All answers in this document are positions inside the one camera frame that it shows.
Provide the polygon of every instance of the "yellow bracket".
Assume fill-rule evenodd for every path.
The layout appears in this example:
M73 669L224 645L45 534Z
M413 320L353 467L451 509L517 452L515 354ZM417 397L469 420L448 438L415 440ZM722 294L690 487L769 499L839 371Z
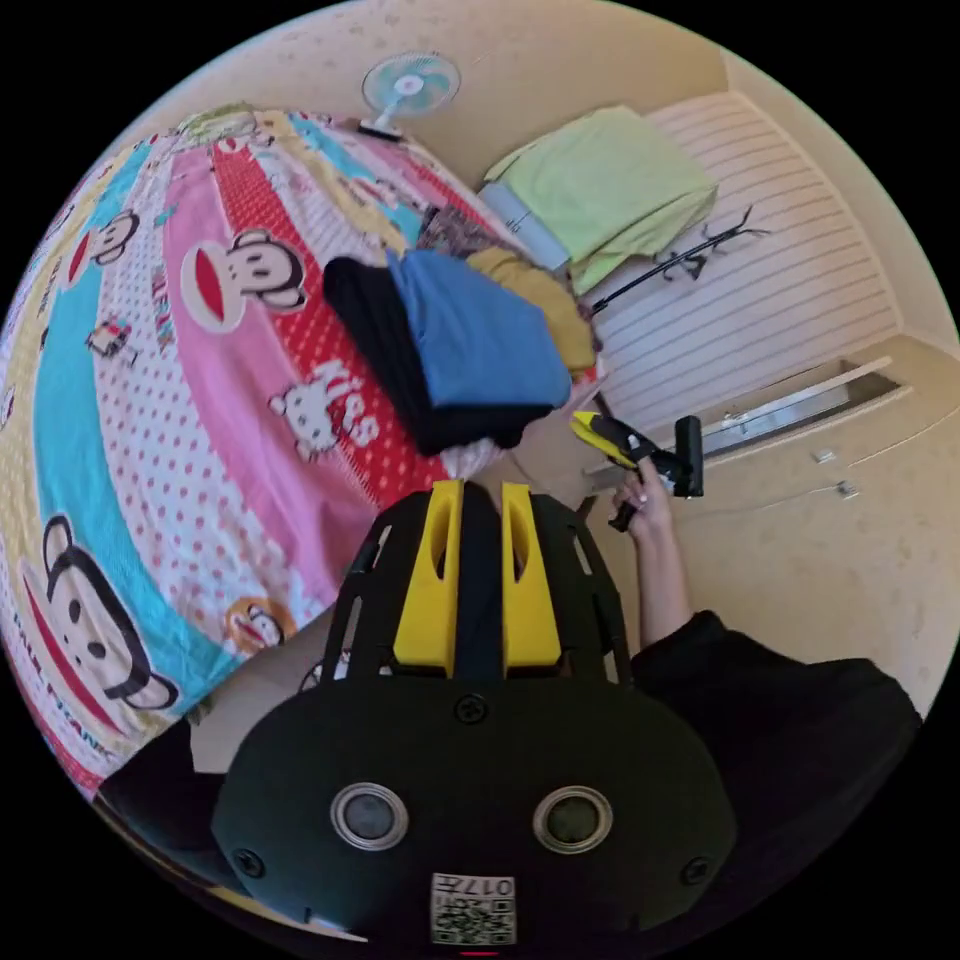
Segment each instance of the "yellow bracket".
M505 483L502 502L504 673L514 667L552 667L560 659L560 635L530 488L522 483Z
M427 507L423 535L393 642L397 662L440 667L453 676L460 576L463 481L439 480ZM443 558L443 572L440 560Z

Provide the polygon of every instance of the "bedsheet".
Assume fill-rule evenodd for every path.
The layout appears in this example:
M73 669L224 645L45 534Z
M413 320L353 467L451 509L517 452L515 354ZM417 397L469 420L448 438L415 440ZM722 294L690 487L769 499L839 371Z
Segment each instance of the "bedsheet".
M419 145L240 105L98 163L51 224L0 333L0 635L88 798L322 613L381 509L497 456L419 456L321 295L451 205L514 243Z

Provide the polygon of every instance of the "hand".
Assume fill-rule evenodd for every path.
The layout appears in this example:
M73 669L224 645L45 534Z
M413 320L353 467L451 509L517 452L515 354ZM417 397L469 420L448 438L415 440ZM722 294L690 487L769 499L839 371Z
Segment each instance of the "hand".
M613 506L628 502L637 508L630 520L629 532L634 540L662 536L673 530L673 514L670 512L670 495L649 457L638 464L640 478L630 474L623 486L613 495Z

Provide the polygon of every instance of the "qr code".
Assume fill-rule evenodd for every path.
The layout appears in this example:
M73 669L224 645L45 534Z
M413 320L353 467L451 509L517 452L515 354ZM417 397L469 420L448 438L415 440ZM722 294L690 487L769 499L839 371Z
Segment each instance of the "qr code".
M433 875L433 942L496 946L517 942L512 877Z

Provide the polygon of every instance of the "clothing pile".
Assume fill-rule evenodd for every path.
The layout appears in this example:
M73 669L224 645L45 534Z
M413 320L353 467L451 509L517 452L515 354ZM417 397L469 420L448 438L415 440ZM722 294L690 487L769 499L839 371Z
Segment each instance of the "clothing pile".
M388 251L386 267L331 260L324 298L419 453L486 437L509 449L593 366L592 331L562 282L443 213L421 232L432 249Z
M580 294L628 257L666 249L717 196L695 159L622 104L514 150L484 179L509 187L556 237Z

